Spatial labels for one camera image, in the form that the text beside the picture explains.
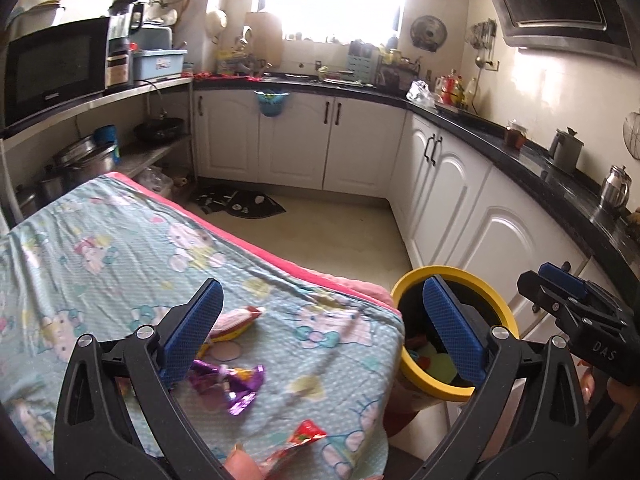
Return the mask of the second operator hand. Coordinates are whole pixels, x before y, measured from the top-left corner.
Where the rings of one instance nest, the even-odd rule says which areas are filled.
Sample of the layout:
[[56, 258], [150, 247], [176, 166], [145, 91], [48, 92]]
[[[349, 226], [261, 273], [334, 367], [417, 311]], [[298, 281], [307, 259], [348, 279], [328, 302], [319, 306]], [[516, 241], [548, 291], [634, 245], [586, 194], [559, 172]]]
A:
[[626, 386], [586, 362], [582, 365], [586, 369], [580, 390], [588, 412], [589, 441], [594, 445], [622, 431], [639, 403], [639, 387]]

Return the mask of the operator hand under gripper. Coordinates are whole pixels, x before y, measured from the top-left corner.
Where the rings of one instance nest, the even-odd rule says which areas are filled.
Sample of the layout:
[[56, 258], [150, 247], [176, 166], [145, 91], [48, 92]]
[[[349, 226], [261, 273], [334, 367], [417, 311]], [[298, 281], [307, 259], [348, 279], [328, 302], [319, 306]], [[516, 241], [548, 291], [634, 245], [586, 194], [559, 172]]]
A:
[[264, 480], [259, 466], [247, 454], [242, 445], [236, 444], [224, 462], [224, 469], [234, 480]]

